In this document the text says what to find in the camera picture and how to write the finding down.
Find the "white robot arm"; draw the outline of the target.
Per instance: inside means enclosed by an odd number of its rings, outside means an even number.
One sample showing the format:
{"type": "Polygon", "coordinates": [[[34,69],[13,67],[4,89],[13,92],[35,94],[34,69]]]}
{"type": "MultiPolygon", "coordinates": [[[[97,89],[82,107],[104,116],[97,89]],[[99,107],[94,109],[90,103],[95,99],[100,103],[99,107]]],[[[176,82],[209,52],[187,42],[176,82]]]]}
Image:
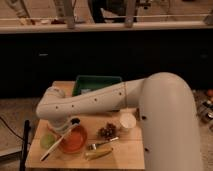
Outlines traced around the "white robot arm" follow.
{"type": "Polygon", "coordinates": [[[74,114],[137,108],[145,150],[145,171],[203,171],[195,98],[180,76],[160,72],[89,93],[67,97],[50,87],[36,114],[57,131],[74,114]]]}

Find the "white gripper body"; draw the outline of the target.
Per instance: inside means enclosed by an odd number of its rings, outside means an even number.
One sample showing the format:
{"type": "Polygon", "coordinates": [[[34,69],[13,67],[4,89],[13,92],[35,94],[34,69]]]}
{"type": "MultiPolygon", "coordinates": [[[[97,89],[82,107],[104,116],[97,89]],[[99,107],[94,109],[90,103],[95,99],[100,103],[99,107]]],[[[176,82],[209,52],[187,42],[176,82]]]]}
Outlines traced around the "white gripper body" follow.
{"type": "Polygon", "coordinates": [[[65,133],[71,125],[70,117],[60,117],[48,120],[48,128],[57,134],[65,133]]]}

